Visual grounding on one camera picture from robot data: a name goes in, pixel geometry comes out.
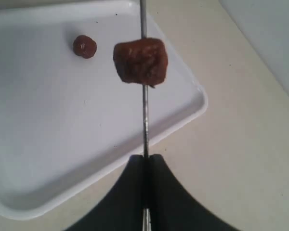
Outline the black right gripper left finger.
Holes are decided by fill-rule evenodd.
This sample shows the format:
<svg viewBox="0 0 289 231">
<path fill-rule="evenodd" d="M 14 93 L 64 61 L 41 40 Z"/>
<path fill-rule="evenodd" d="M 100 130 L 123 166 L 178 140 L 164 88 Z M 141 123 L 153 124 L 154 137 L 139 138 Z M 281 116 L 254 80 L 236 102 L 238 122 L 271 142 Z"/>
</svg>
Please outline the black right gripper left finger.
<svg viewBox="0 0 289 231">
<path fill-rule="evenodd" d="M 141 231 L 143 169 L 141 155 L 132 155 L 106 196 L 68 231 Z"/>
</svg>

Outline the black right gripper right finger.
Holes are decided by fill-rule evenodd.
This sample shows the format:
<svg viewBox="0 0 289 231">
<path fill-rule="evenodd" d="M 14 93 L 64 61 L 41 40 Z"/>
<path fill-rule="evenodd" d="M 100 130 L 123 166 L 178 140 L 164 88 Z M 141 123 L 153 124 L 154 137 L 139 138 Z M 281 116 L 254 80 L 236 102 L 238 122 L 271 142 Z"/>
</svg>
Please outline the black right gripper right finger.
<svg viewBox="0 0 289 231">
<path fill-rule="evenodd" d="M 149 210 L 153 231 L 232 231 L 195 200 L 160 154 L 149 157 Z"/>
</svg>

